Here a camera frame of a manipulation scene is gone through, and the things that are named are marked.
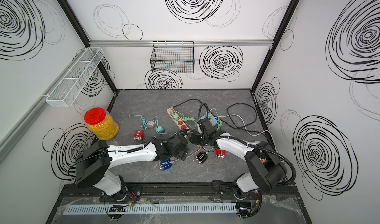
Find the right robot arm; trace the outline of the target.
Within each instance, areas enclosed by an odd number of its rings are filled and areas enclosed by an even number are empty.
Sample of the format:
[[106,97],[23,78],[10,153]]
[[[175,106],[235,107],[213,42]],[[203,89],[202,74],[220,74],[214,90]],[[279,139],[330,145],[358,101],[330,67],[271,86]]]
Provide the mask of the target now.
[[285,178],[287,169],[282,163],[284,159],[268,143],[248,142],[223,130],[218,131],[207,118],[201,118],[198,127],[200,135],[191,138],[192,143],[213,146],[216,150],[226,151],[246,162],[249,172],[233,182],[237,195],[257,189],[271,191]]

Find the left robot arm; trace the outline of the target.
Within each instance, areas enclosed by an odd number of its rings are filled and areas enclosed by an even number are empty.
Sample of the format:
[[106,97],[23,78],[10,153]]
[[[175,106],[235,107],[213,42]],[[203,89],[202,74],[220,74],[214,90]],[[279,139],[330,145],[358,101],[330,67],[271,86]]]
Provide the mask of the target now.
[[110,169],[135,162],[161,162],[171,157],[185,160],[188,152],[188,141],[182,134],[163,140],[153,137],[143,144],[127,146],[108,145],[99,140],[76,158],[75,183],[78,188],[96,187],[108,196],[126,193],[123,178]]

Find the pink USB charger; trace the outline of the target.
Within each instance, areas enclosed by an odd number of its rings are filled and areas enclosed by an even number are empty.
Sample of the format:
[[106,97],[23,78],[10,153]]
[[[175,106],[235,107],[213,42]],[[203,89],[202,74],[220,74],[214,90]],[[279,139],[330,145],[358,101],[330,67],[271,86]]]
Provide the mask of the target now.
[[148,123],[148,125],[147,125],[147,127],[148,127],[149,129],[154,128],[154,126],[155,126],[155,122],[154,122],[154,121],[150,121],[150,122]]

